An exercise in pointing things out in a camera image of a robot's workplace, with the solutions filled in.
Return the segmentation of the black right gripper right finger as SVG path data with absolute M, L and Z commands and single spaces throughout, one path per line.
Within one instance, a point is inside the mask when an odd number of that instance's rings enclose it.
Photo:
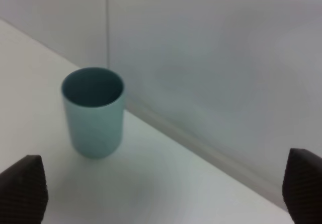
M 282 195 L 294 223 L 321 223 L 321 157 L 291 148 Z

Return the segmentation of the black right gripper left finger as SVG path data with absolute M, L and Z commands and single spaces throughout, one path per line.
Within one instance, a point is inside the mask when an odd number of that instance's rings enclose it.
M 27 155 L 1 173 L 1 223 L 42 223 L 48 199 L 40 155 Z

